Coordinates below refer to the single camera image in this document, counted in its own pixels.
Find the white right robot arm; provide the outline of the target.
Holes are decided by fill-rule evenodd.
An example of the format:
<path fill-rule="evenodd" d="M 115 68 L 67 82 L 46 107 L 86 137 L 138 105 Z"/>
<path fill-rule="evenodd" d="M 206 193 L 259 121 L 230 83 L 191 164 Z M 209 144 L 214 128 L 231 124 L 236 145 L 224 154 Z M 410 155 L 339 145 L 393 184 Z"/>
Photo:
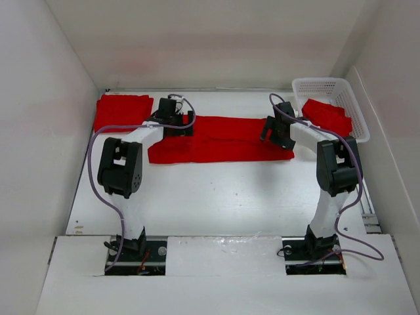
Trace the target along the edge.
<path fill-rule="evenodd" d="M 290 102 L 273 105 L 260 139 L 292 151 L 300 144 L 316 154 L 316 180 L 320 197 L 304 240 L 291 247 L 301 260 L 315 260 L 338 248 L 337 226 L 341 210 L 362 178 L 355 138 L 326 131 L 296 117 Z"/>

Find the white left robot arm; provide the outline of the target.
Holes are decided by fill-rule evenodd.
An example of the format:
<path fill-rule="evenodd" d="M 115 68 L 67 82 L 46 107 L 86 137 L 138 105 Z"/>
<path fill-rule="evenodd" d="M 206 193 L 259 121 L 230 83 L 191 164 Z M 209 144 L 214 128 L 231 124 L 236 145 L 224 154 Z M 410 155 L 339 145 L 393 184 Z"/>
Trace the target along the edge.
<path fill-rule="evenodd" d="M 132 260 L 139 260 L 146 254 L 145 229 L 135 228 L 129 222 L 129 210 L 122 200 L 128 200 L 142 184 L 144 166 L 148 163 L 148 149 L 161 142 L 166 136 L 191 136 L 196 122 L 196 111 L 192 104 L 179 94 L 169 94 L 159 100 L 157 110 L 142 123 L 134 125 L 105 125 L 94 132 L 88 147 L 88 176 L 96 197 L 112 208 L 118 215 L 121 234 L 115 241 L 104 245 L 116 256 L 126 254 Z M 97 184 L 111 197 L 111 201 L 100 196 L 93 180 L 92 150 L 96 138 L 107 131 L 128 131 L 123 138 L 108 137 L 104 141 L 98 164 Z"/>

